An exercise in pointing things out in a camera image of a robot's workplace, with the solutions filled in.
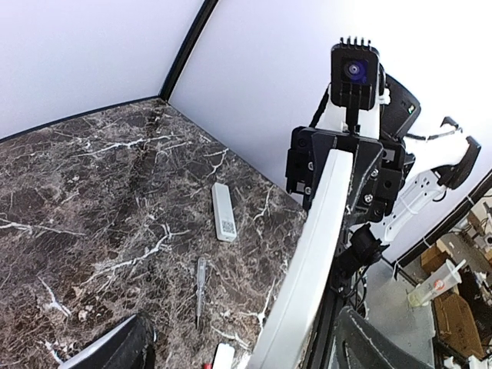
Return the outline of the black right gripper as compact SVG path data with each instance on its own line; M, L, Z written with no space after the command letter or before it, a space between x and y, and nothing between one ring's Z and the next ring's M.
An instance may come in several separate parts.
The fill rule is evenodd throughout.
M287 192L302 194L302 207L309 211L324 164L333 150L354 155L344 223L379 222L389 215L404 181L406 155L404 146L392 141L297 127L292 131L288 150Z

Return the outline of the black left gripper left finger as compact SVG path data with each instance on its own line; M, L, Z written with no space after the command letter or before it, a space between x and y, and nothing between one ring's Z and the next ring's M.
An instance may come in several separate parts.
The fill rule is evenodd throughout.
M143 313L133 314L58 368L155 368L156 340L151 320Z

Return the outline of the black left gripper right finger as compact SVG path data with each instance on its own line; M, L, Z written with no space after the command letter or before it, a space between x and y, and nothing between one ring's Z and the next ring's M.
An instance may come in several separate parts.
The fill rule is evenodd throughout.
M364 320L353 308L341 309L334 326L334 352L339 368L431 368Z

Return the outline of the white remote with green buttons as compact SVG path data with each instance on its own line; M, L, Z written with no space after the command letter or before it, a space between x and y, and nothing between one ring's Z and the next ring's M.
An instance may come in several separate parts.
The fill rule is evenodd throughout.
M296 367L334 259L352 164L351 153L333 150L328 154L288 273L248 368Z

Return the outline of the white battery cover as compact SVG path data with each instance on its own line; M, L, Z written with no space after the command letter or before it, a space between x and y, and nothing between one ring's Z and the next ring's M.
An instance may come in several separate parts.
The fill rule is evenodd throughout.
M220 343L214 355L212 369L231 369L234 361L235 349L233 346Z

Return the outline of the clear handle screwdriver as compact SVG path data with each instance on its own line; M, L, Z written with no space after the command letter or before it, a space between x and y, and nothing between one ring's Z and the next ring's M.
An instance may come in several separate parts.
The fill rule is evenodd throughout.
M206 265L207 261L205 258L200 257L197 262L197 274L196 274L196 327L200 326L200 318L201 312L203 308L203 300L204 300L204 285L206 280Z

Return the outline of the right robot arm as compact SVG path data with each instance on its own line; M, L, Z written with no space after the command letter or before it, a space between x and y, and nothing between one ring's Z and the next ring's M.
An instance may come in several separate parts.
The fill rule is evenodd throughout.
M480 153L480 144L450 117L435 135L412 135L420 102L395 78L382 75L379 139L317 126L332 108L324 96L311 124L292 131L286 164L287 190L302 194L309 210L321 192L322 170L335 150L353 156L340 238L329 286L349 298L352 276L379 261L403 226L429 202L459 188Z

